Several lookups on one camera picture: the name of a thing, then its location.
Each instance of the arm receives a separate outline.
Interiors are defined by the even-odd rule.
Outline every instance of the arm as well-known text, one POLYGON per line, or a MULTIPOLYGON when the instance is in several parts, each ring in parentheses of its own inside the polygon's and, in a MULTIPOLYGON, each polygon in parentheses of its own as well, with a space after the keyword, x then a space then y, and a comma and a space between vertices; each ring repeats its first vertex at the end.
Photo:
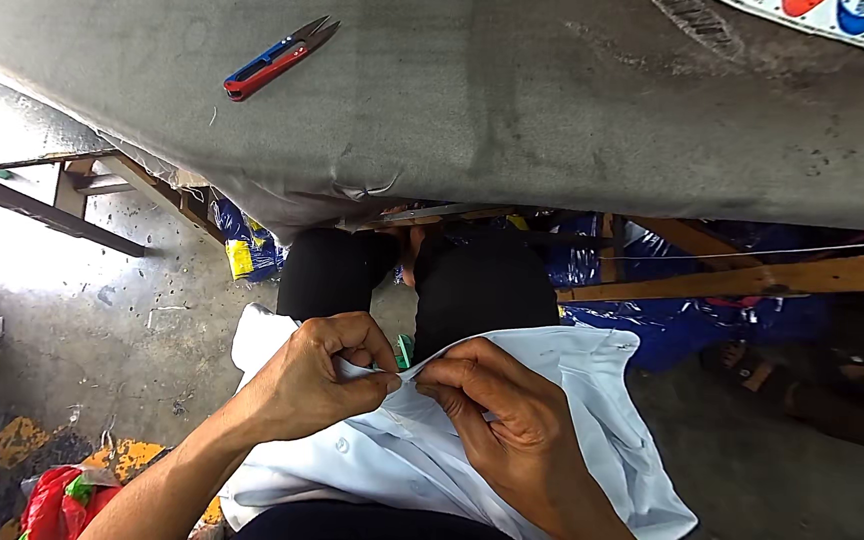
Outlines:
POLYGON ((306 321, 241 392, 126 485, 81 540, 185 540, 257 444, 310 436, 375 411, 402 384, 393 373, 340 383, 335 354, 359 366, 374 359, 386 371, 399 371, 392 347, 368 313, 306 321))
POLYGON ((469 464, 549 536, 634 539, 586 468, 558 385, 485 338, 453 347, 415 380, 451 419, 469 464), (486 422, 483 409, 498 420, 486 422))

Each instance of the blue handle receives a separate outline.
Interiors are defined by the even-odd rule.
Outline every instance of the blue handle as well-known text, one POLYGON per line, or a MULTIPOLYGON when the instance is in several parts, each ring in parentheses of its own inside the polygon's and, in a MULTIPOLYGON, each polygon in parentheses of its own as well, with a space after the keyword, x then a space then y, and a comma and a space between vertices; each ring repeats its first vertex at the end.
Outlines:
POLYGON ((296 40, 292 35, 287 36, 285 39, 282 39, 282 41, 272 45, 268 51, 262 53, 261 55, 258 55, 254 60, 247 63, 245 67, 229 75, 228 78, 225 79, 225 81, 234 81, 241 83, 242 81, 249 79, 249 77, 252 77, 256 73, 261 71, 262 68, 269 66, 273 60, 282 55, 282 53, 284 53, 295 42, 296 40))

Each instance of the red plastic bag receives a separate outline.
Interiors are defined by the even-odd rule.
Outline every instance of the red plastic bag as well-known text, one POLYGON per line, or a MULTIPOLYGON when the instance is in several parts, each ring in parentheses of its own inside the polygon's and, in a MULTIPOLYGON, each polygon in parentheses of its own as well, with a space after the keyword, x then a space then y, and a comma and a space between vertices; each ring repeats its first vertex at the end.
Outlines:
POLYGON ((83 471, 73 466, 56 467, 42 474, 32 488, 22 512, 22 531, 27 540, 76 540, 92 519, 122 490, 98 486, 88 504, 66 495, 66 486, 83 471))
POLYGON ((62 519, 66 485, 82 471, 75 467, 56 467, 42 474, 31 490, 29 503, 22 512, 22 531, 28 540, 66 540, 66 524, 62 519))

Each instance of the sandal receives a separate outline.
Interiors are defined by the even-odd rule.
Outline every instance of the sandal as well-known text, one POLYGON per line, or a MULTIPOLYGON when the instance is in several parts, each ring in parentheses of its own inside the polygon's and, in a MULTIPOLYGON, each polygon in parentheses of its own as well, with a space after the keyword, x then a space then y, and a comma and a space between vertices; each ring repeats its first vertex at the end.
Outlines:
POLYGON ((799 383, 786 366, 768 361, 744 341, 709 345, 699 352, 699 362, 722 381, 780 406, 786 404, 789 390, 799 383))

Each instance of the fingernail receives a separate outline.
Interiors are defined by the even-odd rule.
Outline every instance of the fingernail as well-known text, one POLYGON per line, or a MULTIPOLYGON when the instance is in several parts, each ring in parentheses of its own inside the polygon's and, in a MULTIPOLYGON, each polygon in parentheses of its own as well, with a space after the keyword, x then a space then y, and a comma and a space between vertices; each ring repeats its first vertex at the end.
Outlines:
POLYGON ((385 393, 391 394, 402 387, 402 379, 398 375, 389 378, 389 382, 385 384, 385 393))

